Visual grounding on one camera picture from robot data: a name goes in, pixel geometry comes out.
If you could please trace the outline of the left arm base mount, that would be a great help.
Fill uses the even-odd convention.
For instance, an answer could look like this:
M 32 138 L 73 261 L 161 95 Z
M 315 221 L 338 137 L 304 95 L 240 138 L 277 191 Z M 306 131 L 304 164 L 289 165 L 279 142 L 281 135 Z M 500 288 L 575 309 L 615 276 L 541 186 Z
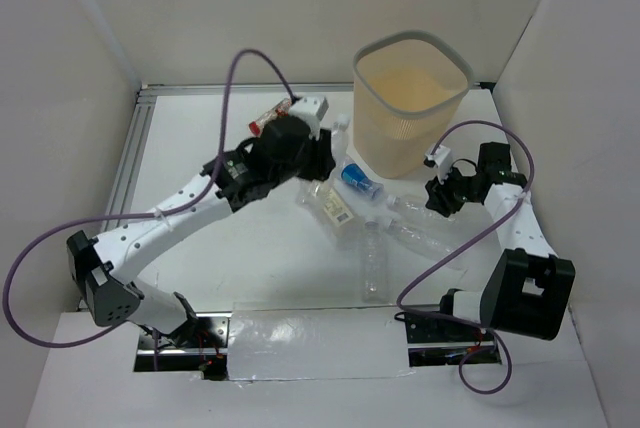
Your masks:
M 194 326 L 178 337 L 141 328 L 133 370 L 183 372 L 203 380 L 227 380 L 231 317 L 231 312 L 197 313 Z

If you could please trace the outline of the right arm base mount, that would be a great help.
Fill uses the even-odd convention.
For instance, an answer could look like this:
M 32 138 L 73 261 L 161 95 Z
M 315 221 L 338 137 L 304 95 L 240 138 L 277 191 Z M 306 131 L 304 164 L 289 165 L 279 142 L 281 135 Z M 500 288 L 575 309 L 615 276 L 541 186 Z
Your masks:
M 500 364 L 501 356 L 494 337 L 473 327 L 447 320 L 399 311 L 394 320 L 405 329 L 411 368 L 457 366 L 474 351 L 468 364 Z

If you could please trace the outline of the clear bottle white cap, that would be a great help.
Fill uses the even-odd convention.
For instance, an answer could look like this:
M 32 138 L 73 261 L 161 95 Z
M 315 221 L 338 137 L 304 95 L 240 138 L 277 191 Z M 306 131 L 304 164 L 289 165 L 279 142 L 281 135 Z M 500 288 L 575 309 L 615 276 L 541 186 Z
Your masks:
M 331 171 L 327 181 L 330 186 L 339 178 L 347 156 L 350 123 L 351 118 L 349 115 L 340 114 L 331 127 L 331 152 L 335 161 L 335 168 Z

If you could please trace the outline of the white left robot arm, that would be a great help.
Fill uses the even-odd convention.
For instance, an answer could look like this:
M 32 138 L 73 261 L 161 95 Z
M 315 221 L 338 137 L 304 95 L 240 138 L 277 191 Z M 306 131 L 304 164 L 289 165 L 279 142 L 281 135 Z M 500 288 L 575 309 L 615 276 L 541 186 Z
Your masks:
M 147 219 L 94 238 L 73 234 L 66 241 L 72 276 L 95 324 L 129 321 L 157 330 L 176 347 L 189 345 L 198 324 L 186 298 L 155 288 L 139 274 L 190 235 L 266 198 L 288 180 L 325 181 L 334 167 L 330 130 L 312 134 L 305 121 L 285 116 L 206 164 Z

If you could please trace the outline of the clear upright-lying bottle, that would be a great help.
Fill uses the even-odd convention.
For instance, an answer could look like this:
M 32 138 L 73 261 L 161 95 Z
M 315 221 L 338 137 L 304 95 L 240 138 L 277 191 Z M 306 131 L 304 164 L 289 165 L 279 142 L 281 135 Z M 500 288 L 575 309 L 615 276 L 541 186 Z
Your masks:
M 358 242 L 361 296 L 365 303 L 389 301 L 388 250 L 381 223 L 366 218 Z

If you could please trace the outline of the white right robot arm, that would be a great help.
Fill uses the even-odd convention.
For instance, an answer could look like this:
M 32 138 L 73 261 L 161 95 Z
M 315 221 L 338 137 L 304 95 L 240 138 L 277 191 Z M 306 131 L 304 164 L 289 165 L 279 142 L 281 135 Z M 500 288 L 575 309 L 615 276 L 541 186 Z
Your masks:
M 561 327 L 575 268 L 557 256 L 546 241 L 525 191 L 526 177 L 512 170 L 506 143 L 483 143 L 476 172 L 463 175 L 451 150 L 440 146 L 428 153 L 425 165 L 437 175 L 425 185 L 426 207 L 449 217 L 466 203 L 484 206 L 494 222 L 513 212 L 496 229 L 502 253 L 480 292 L 451 289 L 441 298 L 436 327 L 448 340 L 460 339 L 471 322 L 483 328 L 554 339 Z

